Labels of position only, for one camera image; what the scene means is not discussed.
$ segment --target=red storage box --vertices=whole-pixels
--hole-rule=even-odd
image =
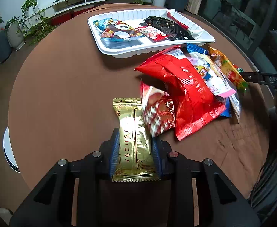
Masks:
[[[66,22],[67,20],[69,20],[71,18],[72,18],[72,15],[71,15],[71,12],[69,12],[69,13],[65,13],[63,15],[59,15],[55,18],[51,18],[51,22],[52,22],[52,25],[57,26],[59,24]]]
[[[85,8],[85,9],[80,10],[80,11],[73,12],[73,17],[75,17],[75,16],[77,16],[77,15],[83,13],[83,12],[86,12],[86,11],[92,9],[92,8],[93,8],[93,6],[92,6],[92,7],[89,7],[89,8]]]

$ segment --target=red snack bag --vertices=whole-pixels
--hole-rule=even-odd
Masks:
[[[152,137],[175,125],[173,100],[165,91],[141,82],[142,114]]]
[[[167,84],[175,108],[175,135],[180,141],[226,108],[211,93],[179,47],[173,46],[151,56],[135,70]]]

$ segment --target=metal screw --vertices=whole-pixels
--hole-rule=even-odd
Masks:
[[[93,157],[97,158],[97,157],[100,157],[102,155],[102,153],[100,151],[94,151],[92,155],[93,155]]]
[[[58,161],[58,165],[59,166],[63,166],[63,165],[65,165],[67,163],[67,160],[65,160],[65,159],[60,159],[59,161]]]
[[[175,157],[178,156],[178,152],[176,152],[176,151],[171,151],[171,152],[169,153],[169,155],[170,155],[171,157],[175,158]]]
[[[212,159],[205,159],[205,160],[204,160],[204,163],[205,163],[206,165],[210,166],[210,165],[213,164],[213,161],[212,161]]]

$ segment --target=cartoon character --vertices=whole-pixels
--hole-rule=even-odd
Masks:
[[[196,66],[197,72],[202,76],[202,79],[204,79],[205,81],[209,80],[210,78],[212,78],[211,74],[209,74],[209,67],[205,67],[205,66]]]
[[[126,23],[120,20],[115,22],[109,21],[107,28],[109,28],[109,30],[113,32],[113,37],[118,38],[135,37],[138,33],[131,26],[127,25]]]

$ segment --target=brown tablecloth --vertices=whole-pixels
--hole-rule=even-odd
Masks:
[[[139,97],[141,73],[134,68],[154,54],[126,59],[102,54],[87,19],[145,7],[150,8],[106,4],[81,14],[45,37],[24,62],[10,97],[9,135],[16,162],[31,189],[59,159],[81,159],[110,139],[118,127],[112,99]],[[211,45],[251,71],[240,53],[228,55],[233,45],[222,38]],[[181,142],[173,130],[161,138],[189,159],[213,159],[247,197],[268,150],[267,115],[259,85],[251,85],[241,104],[240,124],[218,118]]]

